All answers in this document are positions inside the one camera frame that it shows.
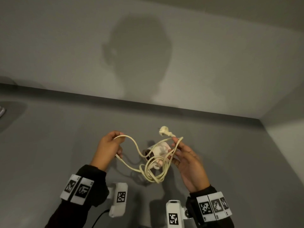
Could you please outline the person's right forearm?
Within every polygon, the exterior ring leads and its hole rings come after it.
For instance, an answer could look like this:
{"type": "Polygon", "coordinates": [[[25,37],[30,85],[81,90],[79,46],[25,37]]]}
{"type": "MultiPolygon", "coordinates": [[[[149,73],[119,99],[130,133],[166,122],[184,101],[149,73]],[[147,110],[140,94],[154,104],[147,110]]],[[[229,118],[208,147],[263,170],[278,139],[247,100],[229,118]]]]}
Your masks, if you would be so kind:
{"type": "Polygon", "coordinates": [[[214,187],[209,186],[204,190],[190,193],[190,196],[187,198],[186,209],[188,210],[188,213],[193,217],[197,228],[235,228],[231,216],[219,221],[213,221],[213,222],[203,221],[203,217],[200,212],[200,208],[196,198],[199,196],[208,195],[216,192],[217,191],[214,187]]]}

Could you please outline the person's right hand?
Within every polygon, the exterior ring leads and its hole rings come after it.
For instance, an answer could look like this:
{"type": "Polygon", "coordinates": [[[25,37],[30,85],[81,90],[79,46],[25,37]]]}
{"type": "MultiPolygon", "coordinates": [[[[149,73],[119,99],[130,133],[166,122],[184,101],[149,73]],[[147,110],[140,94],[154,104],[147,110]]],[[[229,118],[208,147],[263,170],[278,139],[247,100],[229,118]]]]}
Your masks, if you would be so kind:
{"type": "Polygon", "coordinates": [[[189,151],[175,150],[168,159],[177,167],[185,187],[190,193],[208,188],[211,184],[199,156],[189,147],[189,151]]]}

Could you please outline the small white appliance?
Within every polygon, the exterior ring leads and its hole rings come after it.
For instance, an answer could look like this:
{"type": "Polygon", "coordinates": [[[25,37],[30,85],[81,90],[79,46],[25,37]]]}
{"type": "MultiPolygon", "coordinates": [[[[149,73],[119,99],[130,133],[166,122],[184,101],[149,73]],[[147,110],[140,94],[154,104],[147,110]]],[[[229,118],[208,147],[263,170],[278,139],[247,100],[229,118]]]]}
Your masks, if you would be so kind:
{"type": "Polygon", "coordinates": [[[148,164],[148,169],[156,169],[159,170],[160,168],[163,167],[164,161],[168,164],[169,163],[169,159],[168,157],[165,158],[165,156],[169,153],[169,150],[171,149],[170,146],[167,144],[167,142],[161,142],[159,144],[157,144],[154,149],[152,150],[153,146],[150,146],[147,149],[144,149],[142,151],[142,154],[145,157],[145,160],[149,163],[148,164]]]}

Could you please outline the white marker wristband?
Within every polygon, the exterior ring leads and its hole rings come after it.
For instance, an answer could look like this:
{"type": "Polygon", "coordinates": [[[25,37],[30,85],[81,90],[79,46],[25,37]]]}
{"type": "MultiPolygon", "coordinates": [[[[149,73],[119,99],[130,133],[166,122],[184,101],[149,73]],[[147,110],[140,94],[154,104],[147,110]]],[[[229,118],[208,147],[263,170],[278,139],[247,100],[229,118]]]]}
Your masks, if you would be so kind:
{"type": "Polygon", "coordinates": [[[93,180],[72,174],[62,191],[60,198],[82,206],[84,205],[93,184],[93,180]]]}
{"type": "Polygon", "coordinates": [[[196,198],[204,222],[219,221],[232,215],[222,192],[216,192],[196,198]]]}

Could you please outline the person's left forearm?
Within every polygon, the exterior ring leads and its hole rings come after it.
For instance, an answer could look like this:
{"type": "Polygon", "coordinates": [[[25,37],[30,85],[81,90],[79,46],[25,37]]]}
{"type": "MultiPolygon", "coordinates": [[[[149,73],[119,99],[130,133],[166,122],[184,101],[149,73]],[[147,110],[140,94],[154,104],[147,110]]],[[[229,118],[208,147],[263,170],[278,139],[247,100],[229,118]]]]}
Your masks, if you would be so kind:
{"type": "Polygon", "coordinates": [[[94,181],[84,204],[62,200],[44,228],[83,228],[90,208],[98,207],[107,199],[109,190],[105,181],[106,172],[91,165],[84,165],[76,175],[94,181]]]}

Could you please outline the person's left hand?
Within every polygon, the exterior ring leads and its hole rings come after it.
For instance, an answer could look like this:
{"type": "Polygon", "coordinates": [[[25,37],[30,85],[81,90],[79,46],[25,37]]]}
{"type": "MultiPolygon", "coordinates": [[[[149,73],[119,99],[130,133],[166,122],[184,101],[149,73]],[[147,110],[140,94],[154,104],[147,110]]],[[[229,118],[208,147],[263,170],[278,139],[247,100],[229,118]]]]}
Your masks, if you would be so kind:
{"type": "Polygon", "coordinates": [[[97,150],[89,165],[106,172],[116,155],[123,158],[123,149],[120,144],[124,141],[125,137],[122,136],[118,136],[111,140],[111,132],[109,132],[99,141],[97,150]]]}

